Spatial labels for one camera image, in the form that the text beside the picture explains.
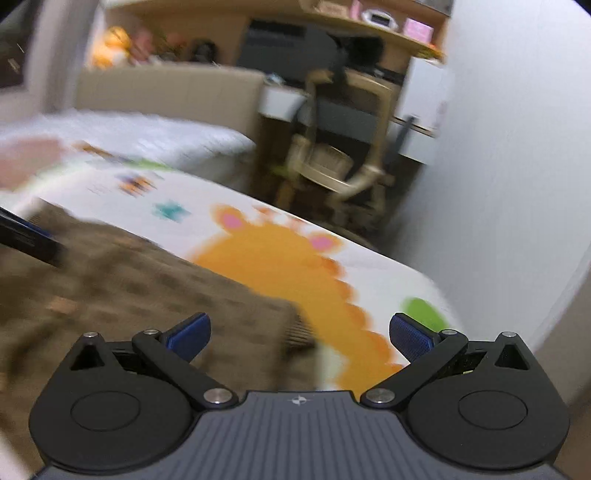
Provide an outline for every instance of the black monitor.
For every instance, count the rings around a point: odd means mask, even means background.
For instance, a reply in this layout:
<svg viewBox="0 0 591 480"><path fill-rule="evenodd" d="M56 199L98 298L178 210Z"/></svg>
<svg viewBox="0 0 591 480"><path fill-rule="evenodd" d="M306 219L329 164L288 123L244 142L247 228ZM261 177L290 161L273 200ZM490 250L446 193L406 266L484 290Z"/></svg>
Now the black monitor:
<svg viewBox="0 0 591 480"><path fill-rule="evenodd" d="M335 41L321 28L253 20L236 65L275 73L286 84L302 87L309 71L331 67L336 56Z"/></svg>

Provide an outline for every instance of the brown blanket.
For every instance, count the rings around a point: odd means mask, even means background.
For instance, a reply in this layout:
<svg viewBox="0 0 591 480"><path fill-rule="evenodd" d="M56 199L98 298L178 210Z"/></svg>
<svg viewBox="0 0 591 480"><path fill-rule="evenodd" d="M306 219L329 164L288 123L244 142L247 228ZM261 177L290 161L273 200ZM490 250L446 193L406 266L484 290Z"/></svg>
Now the brown blanket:
<svg viewBox="0 0 591 480"><path fill-rule="evenodd" d="M72 344L90 330L129 340L206 312L212 340L194 365L239 394L314 389L313 339L290 303L54 206L33 222L66 251L56 268L0 247L0 429L32 468L41 462L28 413Z"/></svg>

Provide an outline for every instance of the white bed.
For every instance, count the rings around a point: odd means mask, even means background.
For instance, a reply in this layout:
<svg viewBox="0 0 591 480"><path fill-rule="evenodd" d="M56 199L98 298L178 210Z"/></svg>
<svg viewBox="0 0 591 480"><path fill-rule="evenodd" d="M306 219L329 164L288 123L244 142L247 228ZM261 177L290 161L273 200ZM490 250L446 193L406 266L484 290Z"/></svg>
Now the white bed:
<svg viewBox="0 0 591 480"><path fill-rule="evenodd" d="M102 160L97 154L81 152L81 145L89 145L113 155L112 161L147 160L236 189L244 187L255 147L244 134L218 125L72 109L0 127L0 150L36 138L59 140L65 163Z"/></svg>
<svg viewBox="0 0 591 480"><path fill-rule="evenodd" d="M10 165L25 169L29 162L34 167L44 163L36 153L43 151L39 145L45 139L48 148L63 150L64 163L102 160L96 153L81 153L81 145L86 145L112 155L111 161L147 160L244 192L252 171L262 88L262 73L225 67L166 64L85 70L75 109L0 125L0 189L1 177L10 177ZM60 147L51 145L51 139ZM37 150L23 147L23 141L37 141ZM18 161L8 156L3 166L2 156L10 150L20 150Z"/></svg>

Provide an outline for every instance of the orange stuffed toy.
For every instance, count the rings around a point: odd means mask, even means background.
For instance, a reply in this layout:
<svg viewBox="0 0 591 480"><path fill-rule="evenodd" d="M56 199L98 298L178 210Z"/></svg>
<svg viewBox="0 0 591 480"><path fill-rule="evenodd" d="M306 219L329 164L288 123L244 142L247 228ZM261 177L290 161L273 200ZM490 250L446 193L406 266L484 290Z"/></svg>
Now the orange stuffed toy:
<svg viewBox="0 0 591 480"><path fill-rule="evenodd" d="M95 48L92 64L100 69L108 69L129 63L131 39L121 27L111 27L105 32L103 41Z"/></svg>

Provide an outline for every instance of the stuffed toy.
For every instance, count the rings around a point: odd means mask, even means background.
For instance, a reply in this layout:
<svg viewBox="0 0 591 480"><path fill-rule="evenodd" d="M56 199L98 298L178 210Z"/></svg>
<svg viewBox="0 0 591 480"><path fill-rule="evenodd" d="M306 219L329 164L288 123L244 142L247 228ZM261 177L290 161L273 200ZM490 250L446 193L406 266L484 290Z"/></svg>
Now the stuffed toy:
<svg viewBox="0 0 591 480"><path fill-rule="evenodd" d="M134 35L130 51L131 63L135 65L151 63L154 52L154 35L147 28L140 28Z"/></svg>
<svg viewBox="0 0 591 480"><path fill-rule="evenodd" d="M92 64L100 69L108 69L129 62L131 39L121 27L111 27L105 32L103 41L95 48Z"/></svg>

